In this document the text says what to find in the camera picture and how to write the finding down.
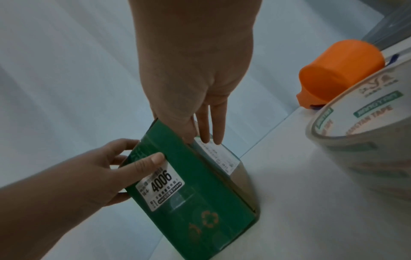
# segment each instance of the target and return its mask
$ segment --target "cardboard box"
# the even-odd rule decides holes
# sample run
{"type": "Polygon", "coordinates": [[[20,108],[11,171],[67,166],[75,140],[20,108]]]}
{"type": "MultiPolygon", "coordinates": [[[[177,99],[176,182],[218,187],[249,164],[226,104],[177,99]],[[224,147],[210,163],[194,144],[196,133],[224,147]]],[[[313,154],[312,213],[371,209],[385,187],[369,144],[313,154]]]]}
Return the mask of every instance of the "cardboard box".
{"type": "Polygon", "coordinates": [[[257,221],[247,172],[224,146],[186,145],[156,120],[122,166],[156,152],[167,163],[126,190],[186,260],[210,259],[257,221]]]}

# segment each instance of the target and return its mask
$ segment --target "tabletop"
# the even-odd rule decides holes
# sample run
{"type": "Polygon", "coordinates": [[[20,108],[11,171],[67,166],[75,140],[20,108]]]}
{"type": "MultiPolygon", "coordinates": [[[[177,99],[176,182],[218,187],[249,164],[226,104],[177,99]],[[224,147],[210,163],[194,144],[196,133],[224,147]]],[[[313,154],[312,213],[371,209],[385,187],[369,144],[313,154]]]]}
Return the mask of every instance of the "tabletop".
{"type": "MultiPolygon", "coordinates": [[[[243,161],[259,221],[213,260],[410,259],[411,203],[361,189],[305,137],[297,109],[243,161]]],[[[162,238],[150,260],[183,260],[162,238]]]]}

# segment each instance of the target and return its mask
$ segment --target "orange recycling symbol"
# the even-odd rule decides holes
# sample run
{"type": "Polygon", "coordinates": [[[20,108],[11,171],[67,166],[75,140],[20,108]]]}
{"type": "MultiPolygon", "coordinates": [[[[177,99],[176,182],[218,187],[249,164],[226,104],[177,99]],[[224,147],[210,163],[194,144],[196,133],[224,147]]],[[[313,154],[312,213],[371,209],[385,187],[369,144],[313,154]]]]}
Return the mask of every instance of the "orange recycling symbol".
{"type": "Polygon", "coordinates": [[[203,225],[208,228],[213,228],[214,224],[218,224],[218,214],[213,212],[211,213],[209,210],[204,211],[201,213],[201,218],[203,219],[203,225]]]}

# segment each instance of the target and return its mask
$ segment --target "tape roll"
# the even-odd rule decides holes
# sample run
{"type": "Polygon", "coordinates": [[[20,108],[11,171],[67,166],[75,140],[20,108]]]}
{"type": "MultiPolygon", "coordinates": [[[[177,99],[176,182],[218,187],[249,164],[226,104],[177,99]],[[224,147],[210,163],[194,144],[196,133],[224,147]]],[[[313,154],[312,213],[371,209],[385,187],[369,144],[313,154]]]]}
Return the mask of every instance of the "tape roll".
{"type": "Polygon", "coordinates": [[[354,181],[406,200],[411,200],[410,57],[343,92],[306,129],[354,181]]]}

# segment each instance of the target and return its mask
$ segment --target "green box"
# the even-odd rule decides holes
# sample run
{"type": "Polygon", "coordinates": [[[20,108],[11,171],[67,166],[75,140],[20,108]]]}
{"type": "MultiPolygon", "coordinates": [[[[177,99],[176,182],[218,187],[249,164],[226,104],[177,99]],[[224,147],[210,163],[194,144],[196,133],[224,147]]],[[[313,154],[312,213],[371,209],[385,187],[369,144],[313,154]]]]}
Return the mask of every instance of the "green box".
{"type": "Polygon", "coordinates": [[[126,190],[186,260],[210,259],[257,221],[247,172],[228,149],[186,145],[156,120],[122,166],[156,152],[168,163],[126,190]]]}

